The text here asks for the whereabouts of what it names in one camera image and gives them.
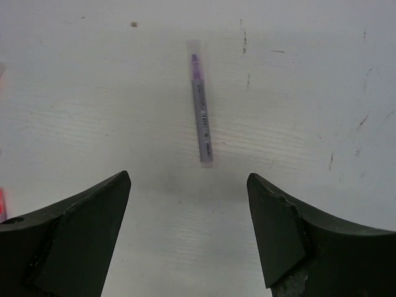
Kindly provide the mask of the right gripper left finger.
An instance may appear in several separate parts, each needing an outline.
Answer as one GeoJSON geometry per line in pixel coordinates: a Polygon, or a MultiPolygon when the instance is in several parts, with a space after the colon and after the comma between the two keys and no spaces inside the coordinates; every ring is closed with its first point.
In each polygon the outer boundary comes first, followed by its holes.
{"type": "Polygon", "coordinates": [[[1,296],[101,296],[131,180],[121,171],[1,223],[1,296]]]}

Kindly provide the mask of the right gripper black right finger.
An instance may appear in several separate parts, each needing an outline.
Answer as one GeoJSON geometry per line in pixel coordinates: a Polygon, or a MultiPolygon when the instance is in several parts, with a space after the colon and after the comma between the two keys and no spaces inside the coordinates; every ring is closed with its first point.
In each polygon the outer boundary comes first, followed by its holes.
{"type": "Polygon", "coordinates": [[[273,296],[394,296],[395,233],[349,222],[247,179],[265,287],[273,296]]]}

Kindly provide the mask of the orange pencil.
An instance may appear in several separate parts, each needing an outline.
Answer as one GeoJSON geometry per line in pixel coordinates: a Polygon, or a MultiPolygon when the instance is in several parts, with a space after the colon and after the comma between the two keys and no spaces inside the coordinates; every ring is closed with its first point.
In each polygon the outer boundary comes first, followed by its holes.
{"type": "Polygon", "coordinates": [[[3,188],[0,188],[0,223],[7,220],[6,201],[3,188]]]}

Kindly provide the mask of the purple clear pen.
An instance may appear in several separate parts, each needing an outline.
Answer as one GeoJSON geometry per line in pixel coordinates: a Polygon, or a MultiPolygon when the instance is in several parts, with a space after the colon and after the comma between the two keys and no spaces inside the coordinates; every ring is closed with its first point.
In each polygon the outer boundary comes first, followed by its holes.
{"type": "Polygon", "coordinates": [[[205,91],[202,50],[203,46],[199,40],[187,41],[189,78],[192,87],[199,157],[204,167],[211,167],[213,165],[213,149],[205,91]]]}

